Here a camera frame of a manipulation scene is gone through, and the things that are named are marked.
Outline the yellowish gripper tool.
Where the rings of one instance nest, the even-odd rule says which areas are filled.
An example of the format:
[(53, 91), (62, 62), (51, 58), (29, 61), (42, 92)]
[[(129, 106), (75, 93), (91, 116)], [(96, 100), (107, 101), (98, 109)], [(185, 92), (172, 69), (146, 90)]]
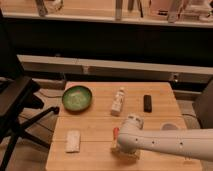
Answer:
[(124, 152), (121, 148), (119, 147), (112, 147), (111, 152), (118, 157), (124, 157), (124, 158), (131, 158), (134, 160), (139, 160), (140, 159), (140, 151), (136, 150), (134, 152)]

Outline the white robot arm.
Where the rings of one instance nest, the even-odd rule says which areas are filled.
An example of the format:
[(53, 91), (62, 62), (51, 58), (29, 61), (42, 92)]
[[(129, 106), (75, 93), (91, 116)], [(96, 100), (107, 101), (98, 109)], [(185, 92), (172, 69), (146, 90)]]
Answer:
[(147, 150), (213, 161), (213, 129), (144, 130), (143, 119), (128, 115), (111, 146), (111, 152), (138, 158)]

